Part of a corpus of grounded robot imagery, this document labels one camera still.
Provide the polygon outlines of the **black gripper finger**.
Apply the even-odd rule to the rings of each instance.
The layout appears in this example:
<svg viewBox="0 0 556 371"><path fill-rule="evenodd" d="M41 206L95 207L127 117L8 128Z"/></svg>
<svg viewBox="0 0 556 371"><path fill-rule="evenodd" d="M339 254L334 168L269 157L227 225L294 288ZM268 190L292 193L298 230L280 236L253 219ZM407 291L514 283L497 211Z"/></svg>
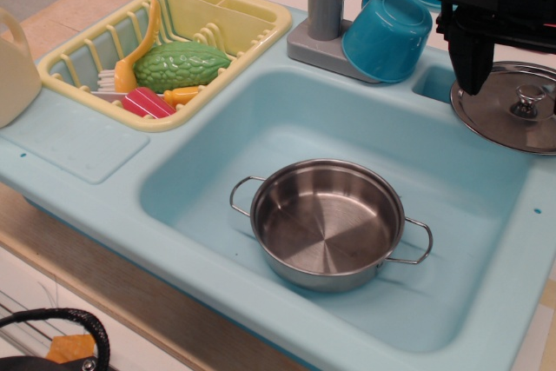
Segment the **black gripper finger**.
<svg viewBox="0 0 556 371"><path fill-rule="evenodd" d="M448 51L461 89L476 96L493 68L494 26L453 19L447 26Z"/></svg>

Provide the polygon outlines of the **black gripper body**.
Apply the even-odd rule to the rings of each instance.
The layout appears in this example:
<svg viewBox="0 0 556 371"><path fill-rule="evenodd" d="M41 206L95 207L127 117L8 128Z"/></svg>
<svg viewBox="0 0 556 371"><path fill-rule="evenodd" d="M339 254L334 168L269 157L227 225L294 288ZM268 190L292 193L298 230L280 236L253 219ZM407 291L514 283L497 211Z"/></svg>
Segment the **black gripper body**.
<svg viewBox="0 0 556 371"><path fill-rule="evenodd" d="M440 4L437 31L446 41L453 19L486 22L494 26L494 47L555 52L555 0L440 0Z"/></svg>

